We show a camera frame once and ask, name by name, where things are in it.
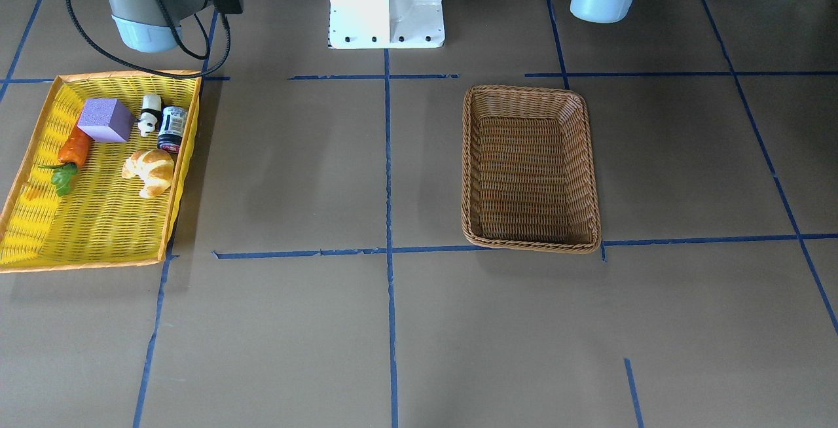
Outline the brown wicker basket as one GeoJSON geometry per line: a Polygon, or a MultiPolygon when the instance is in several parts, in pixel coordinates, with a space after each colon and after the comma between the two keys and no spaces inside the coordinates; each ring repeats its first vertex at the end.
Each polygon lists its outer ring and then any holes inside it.
{"type": "Polygon", "coordinates": [[[463,102],[461,223],[485,248],[590,254],[602,243],[589,109],[566,89],[475,85],[463,102]]]}

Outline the yellow woven basket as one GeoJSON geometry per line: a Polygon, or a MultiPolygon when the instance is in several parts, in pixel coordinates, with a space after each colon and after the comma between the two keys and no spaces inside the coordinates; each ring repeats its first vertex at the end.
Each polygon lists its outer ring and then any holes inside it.
{"type": "Polygon", "coordinates": [[[165,77],[126,71],[55,77],[23,162],[2,211],[4,273],[96,269],[162,263],[179,215],[200,118],[202,81],[189,71],[165,77]],[[185,108],[185,136],[174,154],[170,189],[141,198],[139,179],[122,178],[122,164],[138,150],[156,147],[153,137],[132,134],[126,143],[92,145],[74,176],[72,191],[58,196],[47,166],[80,118],[88,99],[118,99],[137,114],[145,94],[185,108]]]}

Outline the small dark jar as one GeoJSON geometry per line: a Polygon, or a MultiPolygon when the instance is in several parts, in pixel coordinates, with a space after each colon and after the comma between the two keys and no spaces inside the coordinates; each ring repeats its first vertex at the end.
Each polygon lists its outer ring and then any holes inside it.
{"type": "Polygon", "coordinates": [[[188,111],[178,106],[167,106],[162,110],[162,123],[160,124],[156,147],[172,154],[179,154],[188,111]]]}

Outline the toy panda figure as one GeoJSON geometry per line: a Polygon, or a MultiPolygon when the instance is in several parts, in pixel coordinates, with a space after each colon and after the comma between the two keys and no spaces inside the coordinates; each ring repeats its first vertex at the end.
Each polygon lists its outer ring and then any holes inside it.
{"type": "Polygon", "coordinates": [[[162,98],[158,94],[144,94],[136,126],[141,137],[158,131],[162,124],[162,98]]]}

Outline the toy croissant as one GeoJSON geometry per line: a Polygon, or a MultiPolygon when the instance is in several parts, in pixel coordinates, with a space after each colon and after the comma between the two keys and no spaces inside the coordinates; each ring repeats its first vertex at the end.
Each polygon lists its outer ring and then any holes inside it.
{"type": "Polygon", "coordinates": [[[139,178],[143,187],[138,195],[144,199],[156,198],[170,189],[175,162],[171,154],[162,149],[138,150],[126,158],[122,165],[122,179],[139,178]]]}

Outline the purple foam cube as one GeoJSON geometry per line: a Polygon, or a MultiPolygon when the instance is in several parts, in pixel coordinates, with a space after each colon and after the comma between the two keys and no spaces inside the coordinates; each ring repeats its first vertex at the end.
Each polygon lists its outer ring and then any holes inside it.
{"type": "Polygon", "coordinates": [[[134,115],[118,99],[86,99],[76,126],[100,143],[129,142],[134,115]]]}

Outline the toy carrot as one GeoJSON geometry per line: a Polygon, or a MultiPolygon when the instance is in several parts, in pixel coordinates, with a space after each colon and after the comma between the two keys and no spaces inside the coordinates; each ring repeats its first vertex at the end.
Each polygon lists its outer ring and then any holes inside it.
{"type": "Polygon", "coordinates": [[[49,169],[52,172],[50,184],[54,187],[57,196],[67,196],[71,193],[74,176],[86,163],[92,143],[92,137],[84,133],[80,127],[74,126],[59,149],[57,154],[59,163],[38,165],[39,169],[49,169]]]}

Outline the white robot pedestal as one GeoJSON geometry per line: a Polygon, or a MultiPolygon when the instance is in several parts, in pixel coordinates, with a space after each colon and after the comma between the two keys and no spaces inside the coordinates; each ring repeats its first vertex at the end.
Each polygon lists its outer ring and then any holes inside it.
{"type": "Polygon", "coordinates": [[[332,49],[432,49],[445,43],[443,0],[329,2],[332,49]]]}

